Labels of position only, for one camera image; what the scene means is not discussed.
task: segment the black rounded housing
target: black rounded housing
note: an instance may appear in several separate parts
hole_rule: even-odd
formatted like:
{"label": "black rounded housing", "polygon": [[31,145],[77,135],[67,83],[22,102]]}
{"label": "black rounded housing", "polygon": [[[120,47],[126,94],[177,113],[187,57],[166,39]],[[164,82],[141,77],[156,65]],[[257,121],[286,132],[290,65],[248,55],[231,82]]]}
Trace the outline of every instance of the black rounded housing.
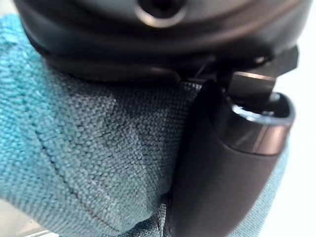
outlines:
{"label": "black rounded housing", "polygon": [[[111,14],[96,13],[74,0],[16,0],[15,4],[28,38],[48,62],[63,71],[90,69],[102,74],[100,65],[107,62],[168,67],[193,60],[205,63],[274,57],[296,44],[312,3],[240,1],[230,10],[217,5],[222,8],[221,14],[206,8],[198,18],[196,8],[216,1],[186,0],[188,17],[161,29],[129,19],[128,14],[123,17],[122,12],[128,11],[124,4],[124,9],[116,5]],[[137,0],[126,2],[138,4]],[[133,15],[134,9],[130,7],[129,11]]]}

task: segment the teal fabric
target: teal fabric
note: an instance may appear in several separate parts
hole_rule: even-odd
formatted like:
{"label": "teal fabric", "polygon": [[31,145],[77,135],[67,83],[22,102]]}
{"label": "teal fabric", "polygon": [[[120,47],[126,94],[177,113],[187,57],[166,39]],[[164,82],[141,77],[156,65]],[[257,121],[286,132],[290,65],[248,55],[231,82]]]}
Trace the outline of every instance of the teal fabric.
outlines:
{"label": "teal fabric", "polygon": [[[0,20],[0,198],[69,237],[161,237],[199,86],[114,86],[48,67],[19,19]],[[257,236],[286,164],[234,237]]]}

